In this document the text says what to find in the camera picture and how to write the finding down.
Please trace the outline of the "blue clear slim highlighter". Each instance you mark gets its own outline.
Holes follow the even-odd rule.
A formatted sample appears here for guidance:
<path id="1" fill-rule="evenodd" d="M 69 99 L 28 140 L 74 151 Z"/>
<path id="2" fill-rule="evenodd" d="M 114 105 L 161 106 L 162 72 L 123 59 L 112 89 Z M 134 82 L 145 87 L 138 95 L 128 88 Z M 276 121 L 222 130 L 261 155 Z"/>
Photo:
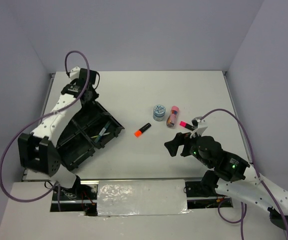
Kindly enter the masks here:
<path id="1" fill-rule="evenodd" d="M 98 135 L 103 135 L 104 133 L 106 133 L 106 131 L 107 131 L 107 129 L 109 128 L 109 126 L 110 126 L 110 122 L 108 121 L 108 122 L 105 124 L 105 126 L 103 127 L 103 129 L 99 132 Z M 94 142 L 95 142 L 95 143 L 98 143 L 98 142 L 101 140 L 101 138 L 102 138 L 102 137 L 97 137 Z"/>

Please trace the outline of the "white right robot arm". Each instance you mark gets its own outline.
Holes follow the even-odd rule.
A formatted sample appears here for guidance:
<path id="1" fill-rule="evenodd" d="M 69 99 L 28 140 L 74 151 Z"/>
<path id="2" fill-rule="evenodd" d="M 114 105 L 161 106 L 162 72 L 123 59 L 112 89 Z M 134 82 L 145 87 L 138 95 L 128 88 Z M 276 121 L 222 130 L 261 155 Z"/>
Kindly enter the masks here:
<path id="1" fill-rule="evenodd" d="M 188 197 L 228 196 L 267 211 L 274 225 L 288 230 L 288 191 L 258 176 L 251 164 L 223 150 L 213 137 L 179 132 L 164 146 L 172 157 L 183 146 L 182 157 L 193 156 L 208 168 L 200 182 L 186 184 Z"/>

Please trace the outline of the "orange cap black highlighter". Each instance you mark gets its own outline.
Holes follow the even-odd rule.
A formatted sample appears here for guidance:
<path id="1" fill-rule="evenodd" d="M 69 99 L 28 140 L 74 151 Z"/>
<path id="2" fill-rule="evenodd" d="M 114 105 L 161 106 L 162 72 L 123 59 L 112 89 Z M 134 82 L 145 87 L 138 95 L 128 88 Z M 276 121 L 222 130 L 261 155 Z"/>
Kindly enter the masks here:
<path id="1" fill-rule="evenodd" d="M 147 129 L 151 127 L 150 123 L 145 124 L 143 127 L 141 127 L 139 130 L 137 130 L 134 135 L 138 138 L 140 137 Z"/>

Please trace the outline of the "pink lid clear jar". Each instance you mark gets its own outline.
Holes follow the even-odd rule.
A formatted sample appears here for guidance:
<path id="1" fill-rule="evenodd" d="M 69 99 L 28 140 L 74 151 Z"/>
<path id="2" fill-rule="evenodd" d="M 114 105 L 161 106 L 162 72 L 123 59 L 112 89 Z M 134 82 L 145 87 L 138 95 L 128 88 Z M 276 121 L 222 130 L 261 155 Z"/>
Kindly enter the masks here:
<path id="1" fill-rule="evenodd" d="M 177 106 L 172 106 L 170 114 L 166 120 L 166 127 L 174 128 L 177 123 L 177 115 L 179 113 L 179 108 Z"/>

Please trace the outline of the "pink cap black highlighter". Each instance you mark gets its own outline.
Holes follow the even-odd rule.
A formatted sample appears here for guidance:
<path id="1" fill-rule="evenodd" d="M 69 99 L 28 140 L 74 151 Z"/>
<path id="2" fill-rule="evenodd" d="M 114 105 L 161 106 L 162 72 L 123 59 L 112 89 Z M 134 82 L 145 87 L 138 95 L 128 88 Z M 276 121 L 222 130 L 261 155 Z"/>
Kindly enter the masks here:
<path id="1" fill-rule="evenodd" d="M 190 131 L 193 131 L 195 129 L 194 126 L 184 122 L 184 121 L 180 121 L 180 124 L 179 124 L 181 127 L 184 127 L 185 129 L 188 129 Z"/>

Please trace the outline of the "yellow clear slim highlighter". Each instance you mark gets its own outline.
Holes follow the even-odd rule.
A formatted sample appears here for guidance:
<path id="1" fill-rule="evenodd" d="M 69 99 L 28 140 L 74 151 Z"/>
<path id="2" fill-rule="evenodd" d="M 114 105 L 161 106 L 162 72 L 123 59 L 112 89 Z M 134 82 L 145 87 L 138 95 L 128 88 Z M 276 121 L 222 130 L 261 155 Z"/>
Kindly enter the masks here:
<path id="1" fill-rule="evenodd" d="M 97 138 L 97 137 L 103 137 L 103 136 L 106 136 L 106 135 L 109 135 L 110 134 L 110 132 L 106 132 L 106 133 L 104 133 L 103 135 L 94 135 L 94 136 L 92 136 L 92 137 L 90 137 L 91 139 L 95 139 L 95 138 Z"/>

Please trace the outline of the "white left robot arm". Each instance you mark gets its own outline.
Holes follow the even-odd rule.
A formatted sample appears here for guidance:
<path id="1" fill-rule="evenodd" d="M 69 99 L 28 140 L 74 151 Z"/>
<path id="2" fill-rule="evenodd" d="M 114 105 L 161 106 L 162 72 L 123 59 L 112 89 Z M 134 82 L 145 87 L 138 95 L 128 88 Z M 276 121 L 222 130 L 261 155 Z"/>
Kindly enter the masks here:
<path id="1" fill-rule="evenodd" d="M 21 166 L 59 182 L 60 186 L 54 189 L 57 194 L 74 200 L 80 197 L 84 186 L 80 177 L 64 166 L 56 145 L 72 118 L 86 103 L 98 98 L 95 90 L 100 74 L 75 67 L 68 77 L 71 81 L 62 89 L 51 116 L 45 117 L 31 133 L 21 133 L 17 142 Z"/>

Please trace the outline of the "blue white round tub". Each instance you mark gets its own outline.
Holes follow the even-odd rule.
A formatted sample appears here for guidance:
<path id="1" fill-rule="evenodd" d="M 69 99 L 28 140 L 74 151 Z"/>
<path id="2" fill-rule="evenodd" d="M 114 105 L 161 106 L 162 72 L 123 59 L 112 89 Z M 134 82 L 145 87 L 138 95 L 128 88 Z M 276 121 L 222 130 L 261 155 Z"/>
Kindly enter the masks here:
<path id="1" fill-rule="evenodd" d="M 155 121 L 161 122 L 164 119 L 165 113 L 166 108 L 163 105 L 155 105 L 153 108 L 153 119 Z"/>

